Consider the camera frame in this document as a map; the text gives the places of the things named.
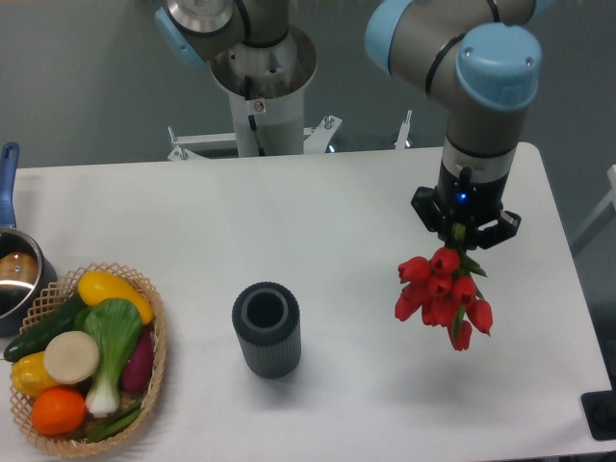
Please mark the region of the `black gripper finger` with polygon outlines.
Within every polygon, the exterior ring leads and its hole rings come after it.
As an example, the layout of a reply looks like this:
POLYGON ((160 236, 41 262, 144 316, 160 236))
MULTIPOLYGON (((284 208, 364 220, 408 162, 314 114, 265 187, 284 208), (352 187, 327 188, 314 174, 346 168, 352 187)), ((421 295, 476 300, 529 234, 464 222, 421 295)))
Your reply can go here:
POLYGON ((428 232, 435 233, 441 241, 448 241, 448 216, 440 208, 437 199, 438 194, 434 189, 418 187, 411 199, 411 205, 428 232))
POLYGON ((475 232, 475 246, 488 249, 517 235, 522 218, 510 211, 501 210, 496 223, 475 232))

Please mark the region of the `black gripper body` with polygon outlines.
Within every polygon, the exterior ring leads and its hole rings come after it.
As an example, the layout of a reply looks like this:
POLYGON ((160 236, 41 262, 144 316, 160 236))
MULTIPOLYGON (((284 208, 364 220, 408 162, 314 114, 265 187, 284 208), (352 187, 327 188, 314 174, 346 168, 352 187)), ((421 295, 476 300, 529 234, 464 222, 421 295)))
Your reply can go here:
POLYGON ((507 179, 508 174, 485 183, 477 183, 473 176, 460 180, 440 165, 435 192, 440 208, 448 216, 450 229, 454 222, 469 228, 479 228, 492 221, 496 223, 502 210, 501 199, 507 179))

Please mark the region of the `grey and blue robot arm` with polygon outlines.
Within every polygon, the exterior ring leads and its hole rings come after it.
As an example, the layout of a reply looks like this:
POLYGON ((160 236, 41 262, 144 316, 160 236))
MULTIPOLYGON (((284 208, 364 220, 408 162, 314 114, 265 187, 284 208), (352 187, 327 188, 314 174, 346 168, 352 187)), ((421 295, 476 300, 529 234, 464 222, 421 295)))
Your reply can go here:
MULTIPOLYGON (((427 230, 460 249, 490 248, 521 219, 501 202, 542 51, 526 24, 542 1, 384 1, 365 48, 390 75, 449 113, 437 185, 412 206, 427 230)), ((244 157, 302 154, 313 42, 285 1, 166 1, 155 19, 178 59, 208 64, 229 97, 244 157)))

